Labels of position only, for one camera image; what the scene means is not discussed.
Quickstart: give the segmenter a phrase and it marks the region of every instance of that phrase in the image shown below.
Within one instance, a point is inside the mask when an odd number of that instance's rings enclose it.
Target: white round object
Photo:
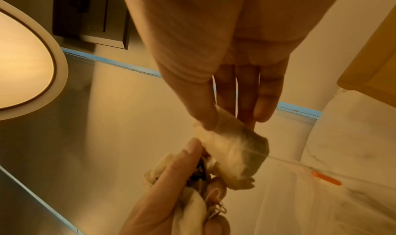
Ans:
[[[50,103],[63,90],[67,75],[65,55],[54,38],[0,0],[0,120]]]

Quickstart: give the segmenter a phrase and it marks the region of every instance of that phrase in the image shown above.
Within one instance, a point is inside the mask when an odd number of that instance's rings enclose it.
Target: lamp shade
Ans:
[[[64,53],[29,16],[0,0],[0,120],[33,112],[67,81]]]

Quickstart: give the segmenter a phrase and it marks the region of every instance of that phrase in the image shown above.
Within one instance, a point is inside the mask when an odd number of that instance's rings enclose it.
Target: blue line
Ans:
[[[152,69],[148,69],[148,68],[144,68],[144,67],[140,67],[140,66],[136,66],[136,65],[132,65],[132,64],[126,64],[126,63],[118,62],[118,61],[111,60],[111,59],[104,58],[104,57],[98,57],[96,55],[88,54],[88,53],[81,52],[81,51],[76,51],[76,50],[71,50],[71,49],[66,49],[66,48],[62,48],[62,50],[63,50],[63,52],[65,52],[67,54],[71,54],[71,55],[74,55],[77,57],[82,57],[82,58],[86,58],[89,60],[98,61],[98,62],[102,62],[105,64],[110,64],[110,65],[118,66],[120,68],[128,69],[131,71],[136,71],[136,72],[143,73],[146,75],[154,76],[157,78],[162,78],[161,74],[158,71],[155,71]],[[216,92],[216,85],[213,86],[213,90],[214,90],[214,92]],[[284,112],[289,112],[289,113],[293,113],[296,115],[308,117],[311,119],[318,119],[322,114],[322,112],[320,112],[320,111],[316,111],[316,110],[309,109],[309,108],[304,108],[304,107],[297,106],[294,104],[283,103],[283,102],[279,102],[276,109],[284,111]]]
[[[4,172],[10,179],[16,182],[20,187],[22,187],[27,193],[30,194],[35,200],[37,200],[42,206],[45,207],[48,211],[51,212],[56,218],[58,218],[63,224],[69,227],[77,235],[84,235],[79,229],[77,229],[72,223],[70,223],[67,219],[62,217],[59,212],[55,211],[54,208],[49,206],[44,200],[38,197],[34,192],[32,192],[29,188],[27,188],[24,184],[22,184],[16,177],[14,177],[11,173],[9,173],[3,166],[0,165],[0,171]]]

